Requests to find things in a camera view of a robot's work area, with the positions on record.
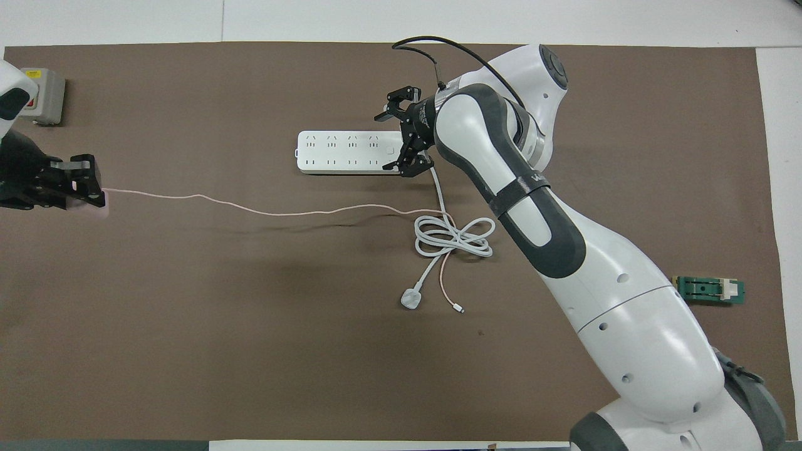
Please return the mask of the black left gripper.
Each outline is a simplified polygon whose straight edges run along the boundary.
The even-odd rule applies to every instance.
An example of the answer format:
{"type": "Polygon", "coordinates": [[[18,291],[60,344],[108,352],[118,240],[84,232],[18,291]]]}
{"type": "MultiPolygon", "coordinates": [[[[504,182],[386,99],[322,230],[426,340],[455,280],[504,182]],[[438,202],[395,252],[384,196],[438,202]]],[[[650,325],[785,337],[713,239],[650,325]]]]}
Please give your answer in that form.
{"type": "Polygon", "coordinates": [[[32,209],[36,205],[63,208],[63,198],[40,199],[36,177],[52,170],[58,184],[66,184],[65,208],[106,208],[106,194],[96,179],[92,154],[72,156],[68,162],[42,152],[22,132],[8,131],[0,140],[0,207],[32,209]]]}

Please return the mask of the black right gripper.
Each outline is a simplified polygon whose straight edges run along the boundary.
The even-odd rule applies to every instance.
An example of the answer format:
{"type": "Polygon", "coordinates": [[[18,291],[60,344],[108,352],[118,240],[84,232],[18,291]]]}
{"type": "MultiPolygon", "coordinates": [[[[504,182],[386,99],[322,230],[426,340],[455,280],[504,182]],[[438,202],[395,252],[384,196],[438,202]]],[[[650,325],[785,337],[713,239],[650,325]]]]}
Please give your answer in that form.
{"type": "Polygon", "coordinates": [[[434,126],[436,121],[435,95],[420,100],[418,86],[404,86],[387,94],[387,104],[376,122],[395,118],[401,121],[403,148],[397,160],[383,165],[383,171],[398,172],[399,176],[412,178],[433,168],[429,149],[435,143],[434,126]]]}

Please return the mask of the pink charger plug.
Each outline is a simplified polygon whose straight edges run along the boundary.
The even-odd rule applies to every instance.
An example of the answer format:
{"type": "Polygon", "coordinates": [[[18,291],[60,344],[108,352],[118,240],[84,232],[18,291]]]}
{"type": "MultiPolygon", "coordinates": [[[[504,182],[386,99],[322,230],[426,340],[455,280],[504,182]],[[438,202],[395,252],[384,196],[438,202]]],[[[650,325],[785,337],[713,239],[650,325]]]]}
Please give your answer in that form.
{"type": "Polygon", "coordinates": [[[85,217],[97,218],[102,220],[106,219],[110,214],[110,201],[108,200],[108,196],[106,195],[106,208],[66,209],[66,211],[68,211],[68,213],[78,214],[85,217]]]}

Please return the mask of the white power strip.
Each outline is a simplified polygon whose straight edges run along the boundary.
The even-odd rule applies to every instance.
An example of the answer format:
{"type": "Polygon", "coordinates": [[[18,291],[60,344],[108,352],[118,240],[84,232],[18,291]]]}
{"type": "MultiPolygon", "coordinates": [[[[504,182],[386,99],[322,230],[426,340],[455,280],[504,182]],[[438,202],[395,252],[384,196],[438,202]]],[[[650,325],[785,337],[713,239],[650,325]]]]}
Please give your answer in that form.
{"type": "Polygon", "coordinates": [[[308,175],[393,176],[385,165],[398,160],[403,140],[391,131],[302,131],[297,136],[298,169],[308,175]]]}

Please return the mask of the brown table mat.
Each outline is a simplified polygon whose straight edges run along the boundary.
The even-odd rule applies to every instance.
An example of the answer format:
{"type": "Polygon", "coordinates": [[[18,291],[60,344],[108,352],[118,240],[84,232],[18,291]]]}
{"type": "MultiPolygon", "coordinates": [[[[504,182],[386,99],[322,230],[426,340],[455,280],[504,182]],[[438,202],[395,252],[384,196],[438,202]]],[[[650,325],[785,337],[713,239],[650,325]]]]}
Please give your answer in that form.
{"type": "MultiPolygon", "coordinates": [[[[694,305],[711,344],[766,380],[796,438],[756,52],[554,46],[569,77],[545,171],[574,209],[667,275],[736,277],[694,305]]],[[[387,92],[435,88],[389,43],[6,48],[68,80],[42,151],[97,157],[109,215],[0,209],[0,440],[566,440],[618,396],[524,254],[427,265],[432,177],[315,177],[303,130],[392,130],[387,92]]]]}

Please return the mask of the green circuit board module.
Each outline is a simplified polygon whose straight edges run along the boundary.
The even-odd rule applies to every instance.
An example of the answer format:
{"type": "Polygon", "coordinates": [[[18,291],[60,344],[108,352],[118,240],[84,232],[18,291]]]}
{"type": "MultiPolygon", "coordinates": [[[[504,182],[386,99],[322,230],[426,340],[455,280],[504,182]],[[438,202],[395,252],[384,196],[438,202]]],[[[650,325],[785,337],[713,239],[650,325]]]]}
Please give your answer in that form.
{"type": "Polygon", "coordinates": [[[679,275],[671,279],[680,297],[688,303],[742,305],[744,283],[727,277],[691,277],[679,275]]]}

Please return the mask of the grey on-off switch box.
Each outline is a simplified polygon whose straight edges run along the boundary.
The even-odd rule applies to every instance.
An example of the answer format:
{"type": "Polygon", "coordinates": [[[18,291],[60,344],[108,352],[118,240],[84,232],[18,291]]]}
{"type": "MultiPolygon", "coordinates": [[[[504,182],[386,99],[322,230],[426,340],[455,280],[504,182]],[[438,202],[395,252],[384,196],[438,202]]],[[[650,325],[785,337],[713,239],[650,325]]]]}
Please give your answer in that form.
{"type": "Polygon", "coordinates": [[[47,68],[22,68],[38,86],[38,94],[21,111],[20,117],[37,125],[57,126],[62,122],[66,80],[47,68]]]}

